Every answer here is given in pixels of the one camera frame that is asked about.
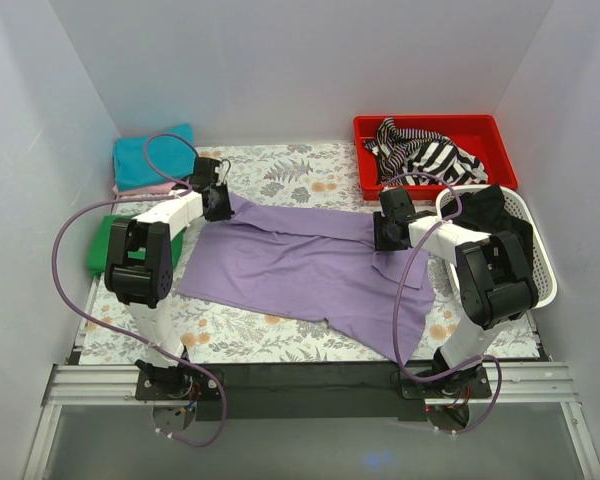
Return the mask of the lilac purple t shirt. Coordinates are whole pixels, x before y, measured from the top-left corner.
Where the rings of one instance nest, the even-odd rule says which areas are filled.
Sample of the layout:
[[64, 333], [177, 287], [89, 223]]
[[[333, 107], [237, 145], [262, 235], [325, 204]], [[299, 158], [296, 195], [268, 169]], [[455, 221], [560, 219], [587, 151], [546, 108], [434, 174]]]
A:
[[[395, 360], [393, 307], [411, 252], [376, 251], [368, 213], [258, 205], [237, 194], [234, 214], [206, 224], [177, 293], [257, 313], [328, 325]], [[428, 255], [406, 277], [398, 317], [402, 359], [425, 330], [435, 292]]]

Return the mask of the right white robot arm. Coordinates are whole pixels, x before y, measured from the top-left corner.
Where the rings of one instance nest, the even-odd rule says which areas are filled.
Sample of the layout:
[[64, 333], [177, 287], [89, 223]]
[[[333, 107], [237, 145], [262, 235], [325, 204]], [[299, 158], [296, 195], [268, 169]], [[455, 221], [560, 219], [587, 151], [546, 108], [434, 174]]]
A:
[[[456, 210], [447, 217], [418, 212], [404, 188], [386, 188], [381, 210], [373, 215], [375, 247], [379, 251], [411, 250], [394, 300], [392, 341], [395, 359], [409, 380], [433, 383], [444, 397], [455, 397], [498, 336], [501, 325], [517, 320], [537, 305], [538, 291], [517, 236], [510, 231], [486, 233], [455, 223], [462, 200], [452, 192]], [[417, 254], [425, 250], [456, 270], [462, 317], [434, 358], [432, 374], [417, 376], [406, 369], [398, 342], [398, 317], [406, 277]]]

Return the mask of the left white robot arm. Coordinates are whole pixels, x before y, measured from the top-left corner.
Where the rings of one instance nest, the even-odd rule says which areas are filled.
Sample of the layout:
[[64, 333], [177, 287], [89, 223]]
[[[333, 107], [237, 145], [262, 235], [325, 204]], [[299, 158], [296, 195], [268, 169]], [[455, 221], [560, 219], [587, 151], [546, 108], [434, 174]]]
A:
[[111, 225], [105, 286], [125, 306], [139, 335], [148, 340], [144, 362], [165, 368], [158, 387], [173, 400], [191, 392], [193, 377], [177, 365], [185, 347], [166, 302], [173, 285], [172, 240], [199, 218], [208, 222], [231, 218], [230, 169], [228, 160], [199, 157], [186, 180], [189, 193], [174, 191], [150, 210]]

